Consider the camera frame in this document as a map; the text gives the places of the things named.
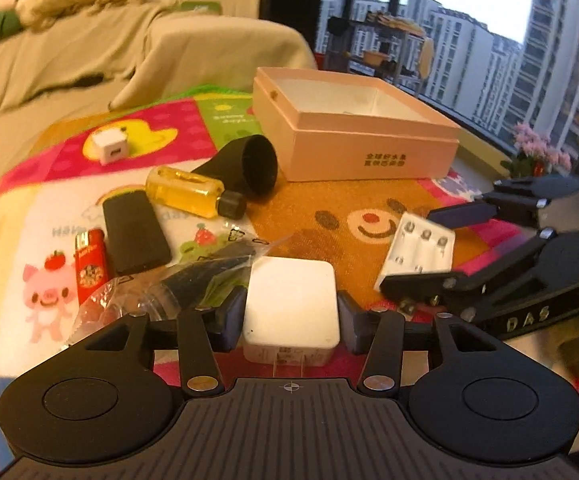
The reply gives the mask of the white square charger block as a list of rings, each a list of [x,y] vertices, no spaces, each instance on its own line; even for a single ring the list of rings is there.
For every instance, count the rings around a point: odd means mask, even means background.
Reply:
[[[340,342],[335,272],[321,260],[262,257],[250,273],[242,327],[247,361],[323,366]]]

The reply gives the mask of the black cone cup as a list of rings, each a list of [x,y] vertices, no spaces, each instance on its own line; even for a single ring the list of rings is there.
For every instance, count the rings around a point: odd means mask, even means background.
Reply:
[[[232,140],[193,174],[219,180],[227,191],[265,198],[276,186],[279,163],[272,143],[262,134]]]

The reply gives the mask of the yellow liquid bottle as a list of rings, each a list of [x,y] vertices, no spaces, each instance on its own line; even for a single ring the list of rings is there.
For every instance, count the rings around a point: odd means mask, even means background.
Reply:
[[[204,219],[240,220],[247,206],[241,193],[228,191],[220,180],[168,166],[150,171],[144,191],[154,204]]]

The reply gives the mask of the small white cube adapter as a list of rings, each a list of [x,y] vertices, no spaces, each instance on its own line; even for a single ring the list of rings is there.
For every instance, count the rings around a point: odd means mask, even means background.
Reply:
[[[128,136],[120,128],[107,128],[91,136],[94,155],[102,166],[118,162],[129,155]]]

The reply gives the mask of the pink cardboard box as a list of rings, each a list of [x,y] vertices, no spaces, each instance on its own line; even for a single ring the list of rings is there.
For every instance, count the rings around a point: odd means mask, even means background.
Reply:
[[[291,182],[446,177],[461,128],[367,76],[260,67],[253,112]]]

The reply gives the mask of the colourful cartoon play mat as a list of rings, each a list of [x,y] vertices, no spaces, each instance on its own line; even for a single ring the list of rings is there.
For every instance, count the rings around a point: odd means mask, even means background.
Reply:
[[[88,137],[108,122],[96,113],[106,84],[61,92],[0,116],[0,156],[20,163],[0,179],[0,394],[10,380],[59,352],[70,335],[76,299],[32,310],[26,276],[48,284],[54,270],[73,284],[76,236],[103,226],[105,200],[138,190],[158,165],[191,170],[224,144],[259,132],[252,99],[243,92],[200,87],[126,114],[147,136],[164,136],[151,153],[100,165]],[[274,244],[274,255],[325,260],[336,283],[361,306],[382,304],[374,284],[388,243],[377,233],[404,212],[428,211],[472,200],[487,180],[452,167],[437,180],[295,182],[279,180],[273,195],[247,208],[242,226]],[[12,454],[0,430],[0,470]]]

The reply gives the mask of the pink potted flowers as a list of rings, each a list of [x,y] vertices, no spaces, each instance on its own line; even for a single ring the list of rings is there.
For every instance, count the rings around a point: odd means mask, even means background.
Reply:
[[[536,133],[528,124],[517,124],[513,127],[513,140],[516,153],[509,160],[500,162],[511,178],[570,172],[570,154],[552,146],[546,134]]]

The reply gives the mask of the red lighter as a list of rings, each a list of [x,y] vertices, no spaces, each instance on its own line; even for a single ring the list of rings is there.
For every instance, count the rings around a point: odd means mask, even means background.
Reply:
[[[76,235],[75,271],[78,302],[83,304],[110,278],[102,229],[95,228]]]

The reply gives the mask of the clear plastic bag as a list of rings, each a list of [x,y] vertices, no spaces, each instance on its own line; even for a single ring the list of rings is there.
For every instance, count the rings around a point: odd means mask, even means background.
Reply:
[[[207,255],[113,278],[79,307],[66,344],[76,344],[128,314],[162,322],[186,309],[219,307],[234,287],[247,288],[254,263],[279,244],[234,228],[224,244]]]

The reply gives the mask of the metal shoe rack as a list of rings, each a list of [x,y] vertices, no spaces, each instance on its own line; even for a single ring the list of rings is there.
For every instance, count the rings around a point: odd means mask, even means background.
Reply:
[[[416,96],[431,73],[434,41],[399,0],[337,0],[324,23],[323,70],[367,75]]]

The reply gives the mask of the black rectangular case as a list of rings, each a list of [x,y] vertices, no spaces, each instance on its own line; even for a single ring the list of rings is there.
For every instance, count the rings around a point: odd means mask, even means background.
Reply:
[[[148,196],[142,190],[104,200],[107,249],[118,275],[166,266],[172,252]]]

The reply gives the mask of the beige covered sofa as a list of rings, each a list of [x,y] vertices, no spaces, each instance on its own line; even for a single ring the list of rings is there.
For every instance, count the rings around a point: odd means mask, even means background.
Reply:
[[[0,0],[0,10],[14,4]],[[263,20],[259,0],[143,0],[23,25],[0,41],[0,179],[60,120],[201,84],[250,90],[259,67],[314,64],[303,35]]]

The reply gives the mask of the white battery case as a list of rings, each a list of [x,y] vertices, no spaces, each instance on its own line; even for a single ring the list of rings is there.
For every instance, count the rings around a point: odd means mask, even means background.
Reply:
[[[374,284],[390,275],[449,272],[452,269],[454,230],[416,214],[402,215],[387,257]]]

